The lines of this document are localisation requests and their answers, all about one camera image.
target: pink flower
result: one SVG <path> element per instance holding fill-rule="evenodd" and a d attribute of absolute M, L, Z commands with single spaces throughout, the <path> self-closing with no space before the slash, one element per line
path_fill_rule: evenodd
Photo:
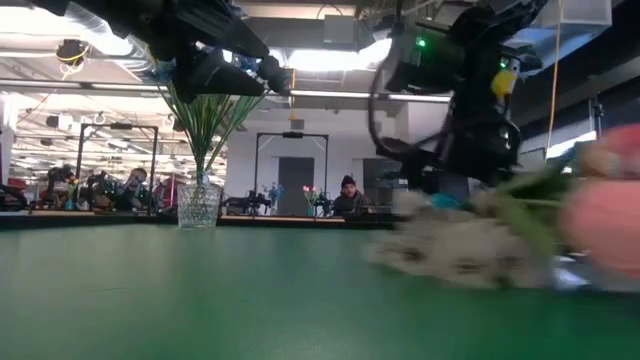
<path fill-rule="evenodd" d="M 640 182 L 598 181 L 566 202 L 561 228 L 571 244 L 590 250 L 605 268 L 640 278 Z"/>

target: pink tulip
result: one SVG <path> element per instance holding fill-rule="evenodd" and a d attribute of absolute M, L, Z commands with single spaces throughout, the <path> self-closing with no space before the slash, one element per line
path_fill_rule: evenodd
<path fill-rule="evenodd" d="M 640 124 L 609 130 L 581 155 L 580 168 L 587 176 L 640 177 Z"/>
<path fill-rule="evenodd" d="M 640 181 L 594 181 L 572 194 L 561 229 L 603 267 L 640 278 Z"/>

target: fluorescent light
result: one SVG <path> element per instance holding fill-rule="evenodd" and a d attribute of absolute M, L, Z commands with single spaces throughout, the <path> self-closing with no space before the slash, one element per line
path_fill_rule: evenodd
<path fill-rule="evenodd" d="M 597 134 L 595 131 L 588 132 L 584 135 L 578 136 L 577 138 L 573 138 L 571 140 L 567 140 L 561 142 L 560 144 L 553 145 L 547 150 L 547 159 L 551 159 L 554 157 L 558 157 L 564 154 L 567 150 L 571 149 L 575 143 L 580 141 L 591 141 L 597 138 Z"/>
<path fill-rule="evenodd" d="M 96 131 L 96 135 L 103 137 L 103 138 L 107 138 L 107 139 L 111 139 L 113 136 L 111 136 L 111 134 L 107 134 L 106 132 L 102 131 L 102 130 L 98 130 Z"/>
<path fill-rule="evenodd" d="M 384 60 L 391 49 L 391 39 L 376 41 L 355 51 L 296 50 L 289 58 L 288 66 L 302 71 L 349 71 L 367 69 L 371 64 Z"/>
<path fill-rule="evenodd" d="M 39 164 L 40 160 L 34 158 L 24 158 L 24 159 L 16 159 L 16 161 L 21 161 L 26 164 Z"/>
<path fill-rule="evenodd" d="M 348 71 L 362 67 L 356 52 L 333 50 L 296 50 L 288 65 L 302 71 Z"/>
<path fill-rule="evenodd" d="M 320 91 L 320 90 L 291 90 L 291 96 L 299 97 L 320 97 L 320 98 L 340 98 L 340 99 L 368 99 L 369 93 L 346 92 L 346 91 Z M 406 94 L 378 94 L 378 98 L 391 101 L 407 102 L 429 102 L 448 103 L 451 96 L 448 95 L 406 95 Z"/>
<path fill-rule="evenodd" d="M 56 87 L 62 89 L 82 89 L 80 83 L 74 82 L 63 82 L 63 81 L 44 81 L 44 80 L 11 80 L 11 79 L 2 79 L 0 85 L 2 86 L 27 86 L 27 87 L 41 87 L 45 84 L 47 87 Z"/>
<path fill-rule="evenodd" d="M 156 85 L 93 83 L 91 84 L 91 87 L 93 87 L 96 90 L 126 90 L 126 91 L 156 91 L 156 92 L 158 91 L 158 86 Z M 160 91 L 168 91 L 168 89 L 166 86 L 160 86 Z"/>
<path fill-rule="evenodd" d="M 129 148 L 129 143 L 121 141 L 121 140 L 109 140 L 107 141 L 107 145 L 111 144 L 115 147 L 119 147 L 121 149 L 128 149 Z"/>
<path fill-rule="evenodd" d="M 391 50 L 391 39 L 379 40 L 360 50 L 358 57 L 363 62 L 379 63 L 389 55 L 389 50 Z"/>
<path fill-rule="evenodd" d="M 409 94 L 389 94 L 390 100 L 408 101 L 408 102 L 440 102 L 448 103 L 451 101 L 450 95 L 409 95 Z"/>
<path fill-rule="evenodd" d="M 318 91 L 318 90 L 291 90 L 291 96 L 300 97 L 324 97 L 324 98 L 344 98 L 344 99 L 367 99 L 368 93 L 346 92 L 346 91 Z"/>
<path fill-rule="evenodd" d="M 81 34 L 79 27 L 64 17 L 35 8 L 3 6 L 0 11 L 0 34 L 26 35 L 75 35 Z"/>
<path fill-rule="evenodd" d="M 129 144 L 129 148 L 130 149 L 135 149 L 135 150 L 139 150 L 142 151 L 143 153 L 147 153 L 147 154 L 152 154 L 153 152 L 143 148 L 142 146 L 138 146 L 138 145 L 133 145 L 133 144 Z"/>
<path fill-rule="evenodd" d="M 76 151 L 56 151 L 56 150 L 40 150 L 40 149 L 12 149 L 12 154 L 16 155 L 49 155 L 56 156 L 65 159 L 75 159 L 78 157 L 78 153 Z M 84 151 L 82 152 L 83 159 L 86 158 L 100 158 L 100 157 L 119 157 L 123 159 L 139 159 L 139 160 L 150 160 L 151 154 L 137 154 L 137 153 L 116 153 L 116 152 L 106 152 L 106 151 Z M 192 160 L 193 155 L 174 155 L 176 159 L 180 160 Z M 156 155 L 156 160 L 173 160 L 169 158 L 170 155 Z M 57 162 L 58 167 L 62 166 L 64 161 L 59 160 Z"/>

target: green tabletop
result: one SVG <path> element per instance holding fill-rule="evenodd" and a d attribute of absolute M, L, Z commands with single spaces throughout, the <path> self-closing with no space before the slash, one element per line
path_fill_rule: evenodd
<path fill-rule="evenodd" d="M 374 232 L 0 232 L 0 359 L 638 359 L 638 298 L 454 289 Z"/>

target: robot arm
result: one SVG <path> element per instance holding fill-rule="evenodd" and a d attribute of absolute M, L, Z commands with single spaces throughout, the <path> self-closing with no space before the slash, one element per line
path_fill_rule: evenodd
<path fill-rule="evenodd" d="M 446 32 L 419 23 L 395 27 L 390 54 L 371 86 L 369 130 L 378 154 L 402 163 L 409 187 L 423 188 L 426 166 L 486 183 L 511 176 L 520 134 L 510 120 L 509 99 L 519 73 L 540 68 L 542 62 L 528 48 L 503 43 L 528 27 L 546 3 L 484 1 L 463 12 Z M 373 95 L 382 72 L 389 75 L 388 91 L 453 93 L 439 134 L 416 144 L 378 137 Z M 435 151 L 421 149 L 431 140 L 437 142 Z"/>
<path fill-rule="evenodd" d="M 261 60 L 257 75 L 273 91 L 282 93 L 289 86 L 289 73 L 269 55 L 269 48 L 227 0 L 74 0 L 75 4 L 69 0 L 32 1 L 59 16 L 69 6 L 79 5 L 107 21 L 114 34 L 132 34 L 146 42 L 157 59 L 175 61 L 172 82 L 185 102 L 198 94 L 264 93 L 262 83 L 224 61 L 223 49 Z M 203 49 L 197 42 L 206 47 Z"/>

